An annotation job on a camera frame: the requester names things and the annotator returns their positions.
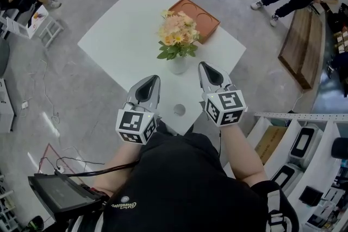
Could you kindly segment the white vase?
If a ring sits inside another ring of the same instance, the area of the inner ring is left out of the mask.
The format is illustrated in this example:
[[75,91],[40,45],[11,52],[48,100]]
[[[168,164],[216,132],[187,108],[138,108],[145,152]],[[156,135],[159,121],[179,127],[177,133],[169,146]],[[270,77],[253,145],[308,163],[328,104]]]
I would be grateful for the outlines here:
[[173,74],[182,74],[188,69],[187,59],[183,56],[176,56],[166,62],[168,69]]

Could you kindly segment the white shelving unit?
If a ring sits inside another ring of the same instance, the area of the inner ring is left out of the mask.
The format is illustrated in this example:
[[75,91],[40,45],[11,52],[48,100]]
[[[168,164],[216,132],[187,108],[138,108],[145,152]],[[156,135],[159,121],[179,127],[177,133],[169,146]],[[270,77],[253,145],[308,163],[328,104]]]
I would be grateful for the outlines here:
[[258,117],[258,120],[247,136],[247,140],[252,147],[256,147],[259,143],[267,128],[272,125],[272,120],[290,121],[287,131],[264,166],[269,178],[272,178],[280,167],[287,162],[290,148],[293,146],[305,122],[315,123],[318,127],[324,128],[324,134],[309,166],[288,197],[289,202],[292,204],[299,217],[302,231],[320,232],[319,229],[307,224],[315,208],[301,202],[300,195],[303,193],[306,186],[317,189],[324,195],[329,191],[341,165],[340,159],[331,156],[331,148],[334,140],[340,137],[338,124],[342,123],[348,125],[348,114],[282,114],[257,112],[255,116]]

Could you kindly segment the white low cabinet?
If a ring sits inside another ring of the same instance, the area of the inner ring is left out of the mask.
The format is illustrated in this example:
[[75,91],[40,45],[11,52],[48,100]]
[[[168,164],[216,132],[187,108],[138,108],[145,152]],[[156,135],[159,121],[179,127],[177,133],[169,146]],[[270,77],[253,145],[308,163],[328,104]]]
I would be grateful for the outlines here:
[[0,134],[10,133],[15,113],[10,102],[5,80],[0,78]]

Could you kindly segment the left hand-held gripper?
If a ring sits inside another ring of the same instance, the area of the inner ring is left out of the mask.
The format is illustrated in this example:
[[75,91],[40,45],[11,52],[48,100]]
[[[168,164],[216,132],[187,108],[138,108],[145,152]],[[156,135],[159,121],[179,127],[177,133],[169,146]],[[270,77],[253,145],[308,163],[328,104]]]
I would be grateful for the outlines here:
[[143,78],[130,88],[123,108],[118,110],[115,127],[124,142],[148,143],[157,129],[160,89],[159,76]]

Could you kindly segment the brown wooden bench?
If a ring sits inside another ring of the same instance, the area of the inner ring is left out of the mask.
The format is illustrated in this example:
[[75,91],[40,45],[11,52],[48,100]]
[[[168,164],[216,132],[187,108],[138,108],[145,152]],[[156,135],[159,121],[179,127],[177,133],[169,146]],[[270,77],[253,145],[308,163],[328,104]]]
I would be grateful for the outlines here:
[[304,90],[314,86],[321,41],[320,17],[307,8],[295,11],[278,59]]

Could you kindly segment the yellow flowers bunch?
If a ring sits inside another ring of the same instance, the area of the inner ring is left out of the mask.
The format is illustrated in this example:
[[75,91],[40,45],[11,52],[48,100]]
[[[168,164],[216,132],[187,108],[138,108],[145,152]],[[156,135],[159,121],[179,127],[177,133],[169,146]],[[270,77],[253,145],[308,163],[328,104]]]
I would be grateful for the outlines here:
[[158,59],[173,60],[177,57],[195,57],[200,38],[196,22],[184,12],[164,10],[163,22],[158,29],[160,53]]

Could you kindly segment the person's right forearm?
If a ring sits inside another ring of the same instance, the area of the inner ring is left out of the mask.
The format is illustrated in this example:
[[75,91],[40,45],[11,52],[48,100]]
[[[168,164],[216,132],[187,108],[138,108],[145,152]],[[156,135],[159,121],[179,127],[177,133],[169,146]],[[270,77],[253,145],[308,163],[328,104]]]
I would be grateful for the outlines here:
[[237,180],[253,186],[268,180],[262,161],[237,124],[221,127],[221,138],[231,170]]

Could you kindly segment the orange wooden box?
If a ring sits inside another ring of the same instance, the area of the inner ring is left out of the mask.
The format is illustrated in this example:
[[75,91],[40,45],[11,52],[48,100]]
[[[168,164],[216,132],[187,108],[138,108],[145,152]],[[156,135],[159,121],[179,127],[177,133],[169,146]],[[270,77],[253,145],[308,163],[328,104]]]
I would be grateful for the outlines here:
[[204,44],[211,37],[220,24],[218,19],[191,0],[179,0],[169,10],[175,14],[184,12],[195,21],[196,30],[200,33],[198,41],[201,44]]

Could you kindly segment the white chair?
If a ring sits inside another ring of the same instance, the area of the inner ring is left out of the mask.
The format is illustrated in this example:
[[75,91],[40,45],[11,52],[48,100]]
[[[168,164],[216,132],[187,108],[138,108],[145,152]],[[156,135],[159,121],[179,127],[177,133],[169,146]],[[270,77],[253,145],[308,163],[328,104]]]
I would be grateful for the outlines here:
[[26,39],[30,39],[30,35],[28,33],[28,28],[14,20],[12,20],[11,18],[7,17],[6,18],[6,31],[7,32],[11,32],[15,35],[18,35],[20,37],[26,38]]

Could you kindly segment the black square box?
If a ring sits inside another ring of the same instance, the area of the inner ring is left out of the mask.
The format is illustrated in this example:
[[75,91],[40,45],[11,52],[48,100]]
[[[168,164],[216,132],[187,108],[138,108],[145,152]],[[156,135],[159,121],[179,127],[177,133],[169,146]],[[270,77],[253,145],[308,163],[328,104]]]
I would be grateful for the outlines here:
[[316,207],[323,196],[323,192],[319,191],[313,187],[306,186],[301,193],[299,200],[310,207]]

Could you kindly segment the black tablet monitor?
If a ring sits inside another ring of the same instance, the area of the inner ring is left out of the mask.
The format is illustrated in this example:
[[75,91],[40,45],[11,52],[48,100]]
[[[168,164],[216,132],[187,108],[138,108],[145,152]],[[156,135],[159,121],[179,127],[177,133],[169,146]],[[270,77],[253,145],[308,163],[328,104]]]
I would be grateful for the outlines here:
[[103,205],[102,195],[59,172],[53,175],[37,173],[28,177],[28,183],[56,222],[91,213]]

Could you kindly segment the small white side table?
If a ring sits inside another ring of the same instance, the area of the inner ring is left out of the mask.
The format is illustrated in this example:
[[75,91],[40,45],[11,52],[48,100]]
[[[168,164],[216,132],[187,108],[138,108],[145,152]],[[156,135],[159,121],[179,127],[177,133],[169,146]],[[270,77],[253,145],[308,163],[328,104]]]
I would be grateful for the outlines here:
[[41,5],[28,21],[28,37],[48,48],[53,40],[64,30],[62,25]]

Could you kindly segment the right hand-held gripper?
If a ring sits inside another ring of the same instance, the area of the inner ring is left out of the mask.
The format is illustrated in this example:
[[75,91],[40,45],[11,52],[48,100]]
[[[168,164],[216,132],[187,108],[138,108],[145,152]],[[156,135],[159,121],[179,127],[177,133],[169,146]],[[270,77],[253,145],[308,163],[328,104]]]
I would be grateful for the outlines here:
[[198,65],[198,76],[203,90],[204,112],[208,118],[217,127],[239,123],[247,105],[229,74],[214,64],[202,61]]

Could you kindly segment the person's black shirt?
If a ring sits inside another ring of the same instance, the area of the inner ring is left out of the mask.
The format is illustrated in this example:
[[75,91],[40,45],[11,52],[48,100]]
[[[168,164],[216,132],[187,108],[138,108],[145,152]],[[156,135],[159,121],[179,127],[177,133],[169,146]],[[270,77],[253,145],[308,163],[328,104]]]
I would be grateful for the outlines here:
[[197,133],[155,133],[104,210],[102,232],[265,232],[266,200],[226,176]]

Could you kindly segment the brown cardboard box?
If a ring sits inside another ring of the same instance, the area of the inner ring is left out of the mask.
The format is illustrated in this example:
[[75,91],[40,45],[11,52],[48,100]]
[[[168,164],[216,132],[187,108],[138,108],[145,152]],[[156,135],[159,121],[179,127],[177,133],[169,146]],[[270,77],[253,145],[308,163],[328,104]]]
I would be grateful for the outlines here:
[[263,165],[269,160],[286,131],[287,127],[268,126],[261,140],[255,147],[255,151],[259,155]]

